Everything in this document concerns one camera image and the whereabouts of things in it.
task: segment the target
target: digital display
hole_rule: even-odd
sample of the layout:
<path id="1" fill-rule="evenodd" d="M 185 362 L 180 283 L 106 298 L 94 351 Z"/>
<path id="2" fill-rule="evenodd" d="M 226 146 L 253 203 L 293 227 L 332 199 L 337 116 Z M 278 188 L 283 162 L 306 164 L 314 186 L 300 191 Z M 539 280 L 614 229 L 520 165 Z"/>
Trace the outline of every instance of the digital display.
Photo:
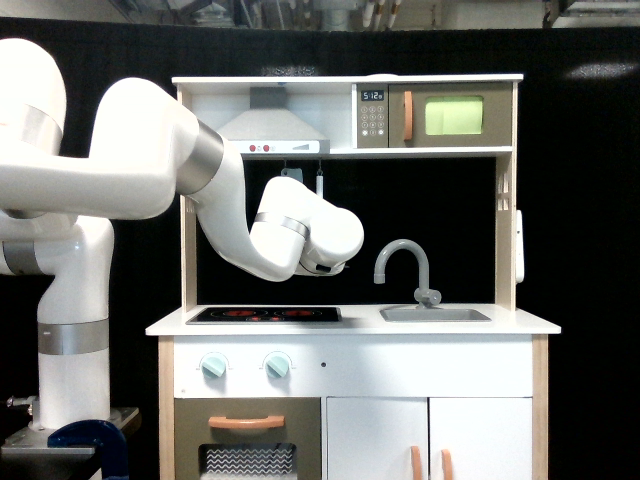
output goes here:
<path id="1" fill-rule="evenodd" d="M 363 90 L 360 93 L 363 102 L 381 102 L 384 100 L 384 90 Z"/>

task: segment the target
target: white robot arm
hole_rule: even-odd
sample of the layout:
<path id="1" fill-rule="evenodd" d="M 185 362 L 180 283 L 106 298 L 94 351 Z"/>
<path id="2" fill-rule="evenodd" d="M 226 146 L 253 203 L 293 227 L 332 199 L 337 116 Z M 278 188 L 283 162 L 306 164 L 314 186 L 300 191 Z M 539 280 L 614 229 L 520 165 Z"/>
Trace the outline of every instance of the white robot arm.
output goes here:
<path id="1" fill-rule="evenodd" d="M 355 215 L 290 178 L 267 185 L 249 235 L 240 154 L 146 80 L 121 80 L 106 92 L 88 159 L 54 157 L 8 139 L 0 155 L 5 211 L 149 218 L 165 211 L 177 191 L 195 201 L 223 258 L 270 281 L 286 280 L 296 269 L 339 273 L 363 241 Z"/>
<path id="2" fill-rule="evenodd" d="M 153 217 L 189 196 L 214 249 L 270 281 L 339 273 L 360 249 L 358 218 L 290 178 L 268 183 L 249 233 L 240 154 L 155 84 L 113 85 L 88 158 L 68 158 L 54 60 L 9 39 L 0 66 L 0 274 L 56 277 L 38 306 L 44 428 L 109 416 L 107 218 Z"/>

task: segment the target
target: microwave handle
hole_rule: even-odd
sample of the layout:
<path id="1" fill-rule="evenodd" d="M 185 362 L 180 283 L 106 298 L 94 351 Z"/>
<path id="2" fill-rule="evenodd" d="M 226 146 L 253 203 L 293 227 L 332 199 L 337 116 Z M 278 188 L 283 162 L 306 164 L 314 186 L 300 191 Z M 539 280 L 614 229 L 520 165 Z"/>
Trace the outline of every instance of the microwave handle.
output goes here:
<path id="1" fill-rule="evenodd" d="M 211 428 L 223 428 L 226 430 L 248 430 L 259 428 L 284 427 L 284 415 L 269 415 L 267 418 L 209 418 Z"/>
<path id="2" fill-rule="evenodd" d="M 422 480 L 420 448 L 416 446 L 411 447 L 411 469 L 413 470 L 413 480 Z"/>
<path id="3" fill-rule="evenodd" d="M 404 92 L 404 139 L 413 138 L 413 95 L 410 91 Z"/>
<path id="4" fill-rule="evenodd" d="M 442 450 L 442 471 L 444 472 L 444 480 L 453 480 L 451 453 L 447 449 Z"/>

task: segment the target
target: stove top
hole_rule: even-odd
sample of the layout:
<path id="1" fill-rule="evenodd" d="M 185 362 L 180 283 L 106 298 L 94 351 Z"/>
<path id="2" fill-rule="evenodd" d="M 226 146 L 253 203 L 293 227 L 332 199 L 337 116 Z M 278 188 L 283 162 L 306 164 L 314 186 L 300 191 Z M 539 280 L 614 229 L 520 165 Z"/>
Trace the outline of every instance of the stove top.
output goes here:
<path id="1" fill-rule="evenodd" d="M 187 322 L 187 325 L 221 323 L 317 323 L 339 322 L 336 307 L 209 307 Z"/>

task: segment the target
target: green screen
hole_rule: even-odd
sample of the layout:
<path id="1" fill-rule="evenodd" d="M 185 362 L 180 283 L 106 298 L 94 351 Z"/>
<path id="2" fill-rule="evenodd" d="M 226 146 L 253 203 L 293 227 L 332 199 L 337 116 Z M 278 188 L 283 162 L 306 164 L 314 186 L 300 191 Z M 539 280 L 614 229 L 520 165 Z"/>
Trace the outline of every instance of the green screen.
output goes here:
<path id="1" fill-rule="evenodd" d="M 482 133 L 483 98 L 480 96 L 431 97 L 427 99 L 427 135 L 478 135 Z"/>

